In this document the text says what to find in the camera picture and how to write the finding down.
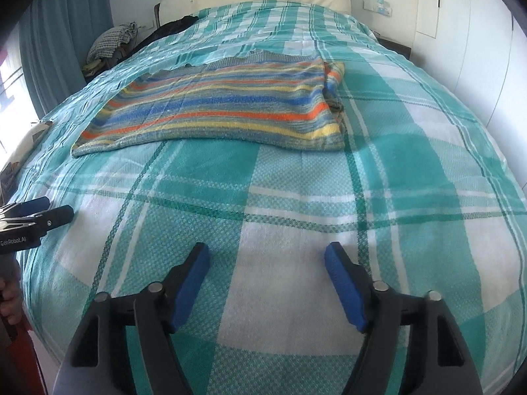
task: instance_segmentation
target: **multicolored knitted garment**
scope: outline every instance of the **multicolored knitted garment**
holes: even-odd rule
[[[268,51],[146,74],[103,106],[72,156],[177,138],[343,150],[343,75],[343,63]]]

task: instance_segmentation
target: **teal curtain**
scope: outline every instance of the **teal curtain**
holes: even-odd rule
[[[86,55],[113,27],[110,0],[33,0],[19,27],[27,89],[42,118],[86,86]]]

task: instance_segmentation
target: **checkered pillow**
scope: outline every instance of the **checkered pillow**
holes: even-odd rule
[[[110,28],[94,41],[86,57],[86,63],[89,64],[96,59],[111,58],[117,47],[123,43],[129,43],[136,35],[137,24],[135,22],[123,23],[118,27]]]

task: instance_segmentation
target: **blue gripper pad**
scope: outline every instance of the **blue gripper pad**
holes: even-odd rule
[[[371,300],[370,277],[361,266],[351,262],[338,242],[328,245],[324,261],[348,322],[365,332],[369,324],[364,308]]]
[[[172,315],[171,322],[175,331],[185,324],[189,318],[194,301],[196,301],[201,284],[209,269],[210,252],[209,247],[205,245],[196,258],[196,261],[194,261],[192,268],[176,295],[174,314]]]

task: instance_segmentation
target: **window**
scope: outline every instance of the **window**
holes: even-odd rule
[[[0,49],[0,169],[38,120],[24,80],[17,26]]]

